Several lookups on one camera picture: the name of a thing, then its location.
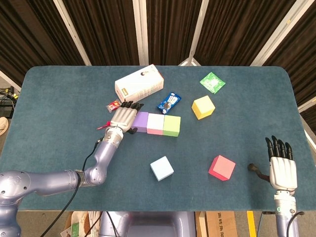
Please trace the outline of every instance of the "block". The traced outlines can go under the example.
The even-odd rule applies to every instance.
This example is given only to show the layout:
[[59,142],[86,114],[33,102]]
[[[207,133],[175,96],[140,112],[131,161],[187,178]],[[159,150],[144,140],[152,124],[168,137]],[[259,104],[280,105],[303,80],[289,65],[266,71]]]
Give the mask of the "block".
[[192,110],[197,119],[205,118],[213,113],[215,106],[208,95],[195,100],[192,104]]
[[231,160],[219,155],[215,157],[213,163],[208,171],[209,174],[216,178],[226,181],[229,180],[234,170],[235,163]]
[[163,134],[163,122],[164,122],[164,115],[157,115],[157,114],[148,114],[147,120],[147,133],[148,134],[156,134],[162,135]]
[[181,117],[165,115],[163,123],[163,134],[173,137],[179,136],[180,122]]
[[138,112],[132,129],[137,128],[138,132],[147,132],[148,112]]
[[169,163],[167,157],[162,157],[150,164],[152,171],[154,172],[158,181],[173,174],[173,168]]

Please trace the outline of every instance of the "cardboard box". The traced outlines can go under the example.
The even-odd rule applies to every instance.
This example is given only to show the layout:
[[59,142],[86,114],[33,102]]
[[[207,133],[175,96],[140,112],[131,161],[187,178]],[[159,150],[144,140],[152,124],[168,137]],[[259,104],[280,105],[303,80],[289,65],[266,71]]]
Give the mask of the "cardboard box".
[[115,92],[122,102],[137,102],[161,89],[163,77],[153,64],[115,81]]
[[237,237],[233,211],[207,211],[208,237]]

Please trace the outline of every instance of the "robotic hand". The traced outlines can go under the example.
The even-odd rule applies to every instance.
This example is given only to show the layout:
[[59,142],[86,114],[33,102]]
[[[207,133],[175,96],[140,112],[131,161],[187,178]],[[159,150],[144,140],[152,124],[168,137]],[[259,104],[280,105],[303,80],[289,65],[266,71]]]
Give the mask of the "robotic hand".
[[298,237],[298,225],[295,217],[302,212],[296,211],[296,200],[293,197],[297,188],[296,163],[293,160],[290,144],[272,136],[266,138],[270,162],[270,176],[263,175],[254,165],[249,164],[248,170],[255,171],[259,178],[270,182],[276,189],[276,227],[279,237]]
[[31,173],[21,170],[0,172],[0,236],[19,237],[21,235],[21,228],[16,222],[16,214],[26,195],[37,193],[48,196],[71,190],[76,192],[81,186],[103,184],[108,165],[123,139],[123,134],[136,132],[137,129],[131,129],[131,126],[142,106],[143,104],[133,104],[132,101],[122,103],[106,129],[104,138],[95,145],[96,148],[97,144],[101,143],[94,155],[96,164],[87,170],[84,170],[84,164],[83,170],[51,173]]

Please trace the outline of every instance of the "black cable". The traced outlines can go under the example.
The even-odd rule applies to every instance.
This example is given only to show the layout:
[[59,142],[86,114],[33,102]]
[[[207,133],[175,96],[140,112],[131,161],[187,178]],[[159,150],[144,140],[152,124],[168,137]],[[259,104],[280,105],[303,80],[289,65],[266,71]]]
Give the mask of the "black cable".
[[84,160],[84,163],[83,163],[83,167],[82,167],[82,171],[84,171],[85,169],[85,164],[87,163],[87,160],[90,156],[92,156],[92,154],[94,153],[95,149],[97,148],[98,144],[103,140],[103,137],[101,137],[98,141],[95,142],[94,144],[94,148],[93,148],[93,151],[90,153],[90,155],[88,155],[86,157],[86,159]]
[[113,220],[112,220],[112,218],[111,218],[111,216],[110,216],[108,211],[107,211],[107,215],[109,216],[109,219],[111,221],[111,224],[112,224],[112,227],[113,227],[113,230],[114,230],[114,235],[115,235],[115,237],[118,237],[117,234],[119,235],[119,233],[118,233],[118,231],[117,231],[117,229],[116,229],[116,227],[114,225],[114,222],[113,222]]
[[297,217],[298,215],[304,215],[305,212],[304,211],[299,211],[299,212],[296,212],[290,219],[288,225],[287,225],[287,229],[286,229],[286,237],[289,237],[289,232],[290,232],[290,226],[292,224],[292,222],[294,221],[295,217]]
[[40,237],[43,237],[45,236],[45,234],[47,234],[47,232],[53,227],[53,225],[57,222],[57,220],[59,219],[59,217],[61,217],[61,215],[64,213],[64,211],[67,209],[67,207],[69,206],[69,204],[72,202],[72,200],[74,199],[78,189],[79,189],[79,186],[80,186],[80,183],[81,183],[81,178],[80,178],[80,175],[77,173],[77,176],[78,176],[78,183],[77,183],[77,186],[76,186],[76,189],[72,195],[72,197],[69,199],[68,203],[66,204],[66,206],[62,209],[61,212],[59,212],[58,216],[55,218],[55,220],[50,224],[50,226],[43,232],[43,234],[41,234]]
[[95,224],[97,224],[97,222],[100,220],[101,216],[102,216],[103,211],[100,212],[100,216],[99,218],[93,223],[93,225],[90,227],[90,229],[88,230],[88,232],[85,234],[84,237],[87,237],[90,233],[90,231],[92,230],[92,228],[95,226]]

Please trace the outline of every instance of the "green sachet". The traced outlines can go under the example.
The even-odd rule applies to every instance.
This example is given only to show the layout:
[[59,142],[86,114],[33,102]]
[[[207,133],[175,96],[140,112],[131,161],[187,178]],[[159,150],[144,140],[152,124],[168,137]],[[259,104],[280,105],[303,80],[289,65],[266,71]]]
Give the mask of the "green sachet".
[[200,83],[213,94],[215,94],[225,85],[225,82],[220,80],[214,73],[207,74],[207,76],[204,77]]

